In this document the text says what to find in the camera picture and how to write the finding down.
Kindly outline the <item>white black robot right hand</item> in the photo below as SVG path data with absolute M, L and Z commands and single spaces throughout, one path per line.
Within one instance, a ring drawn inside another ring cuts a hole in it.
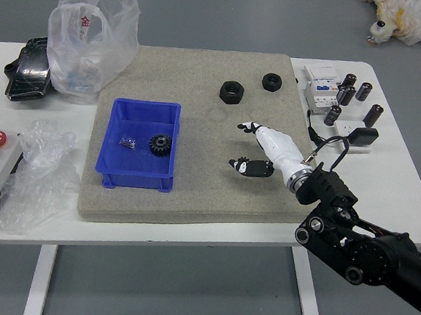
M 229 164 L 241 175 L 252 178 L 270 177 L 279 170 L 287 189 L 292 192 L 300 187 L 312 174 L 311 166 L 305 164 L 303 156 L 292 138 L 282 132 L 255 122 L 244 122 L 237 126 L 245 133 L 252 133 L 264 151 L 267 160 L 249 160 L 244 156 L 230 159 Z

